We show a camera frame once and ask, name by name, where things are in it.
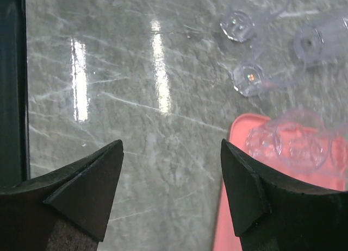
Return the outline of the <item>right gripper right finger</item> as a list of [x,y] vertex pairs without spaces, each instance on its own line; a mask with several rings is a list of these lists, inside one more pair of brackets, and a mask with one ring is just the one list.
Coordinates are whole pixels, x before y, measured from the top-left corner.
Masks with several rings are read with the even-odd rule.
[[347,250],[347,192],[287,176],[226,140],[221,169],[243,250]]

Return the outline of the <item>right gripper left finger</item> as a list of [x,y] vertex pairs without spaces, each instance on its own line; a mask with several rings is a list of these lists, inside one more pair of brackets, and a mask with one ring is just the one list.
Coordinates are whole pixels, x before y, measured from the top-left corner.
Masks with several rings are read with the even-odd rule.
[[1,250],[96,250],[123,163],[116,140],[78,161],[1,188]]

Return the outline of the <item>clear square glass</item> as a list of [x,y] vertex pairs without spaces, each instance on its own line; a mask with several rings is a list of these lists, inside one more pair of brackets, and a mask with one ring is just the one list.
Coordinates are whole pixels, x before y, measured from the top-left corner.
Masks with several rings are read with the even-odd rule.
[[276,121],[268,121],[252,128],[245,142],[248,154],[255,159],[274,159],[282,149],[282,139],[277,127]]

